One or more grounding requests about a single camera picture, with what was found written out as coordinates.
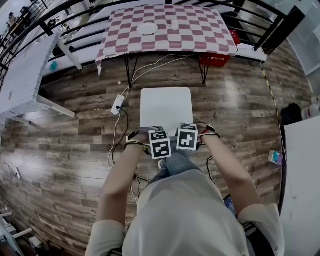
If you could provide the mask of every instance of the power strip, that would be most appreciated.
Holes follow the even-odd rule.
[[[124,103],[125,101],[125,96],[123,95],[118,95],[116,98],[115,98],[115,102],[113,103],[113,106],[111,108],[111,113],[114,114],[114,115],[118,115],[119,114],[119,109],[122,107],[122,104]]]
[[[18,180],[21,180],[21,174],[18,167],[15,168],[14,174],[18,178]]]

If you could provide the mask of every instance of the pink checkered tablecloth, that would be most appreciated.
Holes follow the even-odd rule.
[[[172,20],[179,21],[179,30],[172,30]],[[155,23],[158,30],[141,35],[137,27],[143,23]],[[95,62],[100,74],[102,60],[128,53],[181,51],[234,56],[237,50],[215,9],[192,5],[139,6],[111,13]]]

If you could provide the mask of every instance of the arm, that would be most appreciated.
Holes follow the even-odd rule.
[[[233,152],[215,135],[202,137],[225,180],[236,214],[246,207],[261,204],[254,181]]]
[[[145,134],[138,134],[134,139],[145,141],[146,138]],[[128,145],[110,171],[99,198],[97,222],[112,220],[126,226],[128,191],[143,150],[142,145]]]

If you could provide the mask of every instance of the white plate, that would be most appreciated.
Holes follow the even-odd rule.
[[[140,35],[144,35],[144,36],[154,34],[157,30],[158,30],[158,26],[150,22],[143,23],[140,26],[138,26],[138,28],[136,29],[136,31]]]

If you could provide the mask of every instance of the white cup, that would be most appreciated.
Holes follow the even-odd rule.
[[[179,29],[179,20],[175,19],[171,21],[171,29],[178,30]]]

